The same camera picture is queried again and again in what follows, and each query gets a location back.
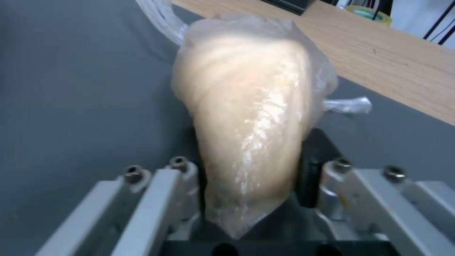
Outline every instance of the plastic wrap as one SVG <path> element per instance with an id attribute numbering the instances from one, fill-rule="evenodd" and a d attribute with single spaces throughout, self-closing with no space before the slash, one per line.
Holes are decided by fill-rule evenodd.
<path id="1" fill-rule="evenodd" d="M 153 24 L 155 16 L 179 24 L 165 33 L 177 44 L 184 37 L 172 87 L 193 116 L 206 218 L 239 238 L 289 197 L 301 141 L 330 107 L 335 70 L 290 21 L 226 14 L 187 29 L 167 5 L 147 14 L 159 6 L 137 1 Z"/>

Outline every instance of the plastic bag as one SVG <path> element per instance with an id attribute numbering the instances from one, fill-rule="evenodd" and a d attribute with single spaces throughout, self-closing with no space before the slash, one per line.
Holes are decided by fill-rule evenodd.
<path id="1" fill-rule="evenodd" d="M 301 141 L 337 86 L 335 70 L 290 21 L 227 14 L 187 28 L 169 1 L 137 1 L 183 42 L 172 87 L 193 116 L 206 218 L 239 238 L 289 197 Z"/>

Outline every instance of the tape roll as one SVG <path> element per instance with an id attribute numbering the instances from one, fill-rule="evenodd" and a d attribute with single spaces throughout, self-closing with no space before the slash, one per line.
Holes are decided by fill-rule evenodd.
<path id="1" fill-rule="evenodd" d="M 375 12 L 374 9 L 358 5 L 349 5 L 348 7 L 345 8 L 345 10 L 355 13 L 369 20 L 373 18 Z M 376 16 L 376 19 L 374 21 L 384 23 L 387 26 L 390 26 L 390 24 L 392 23 L 392 18 L 390 18 L 387 14 L 383 12 L 378 12 L 378 15 Z"/>

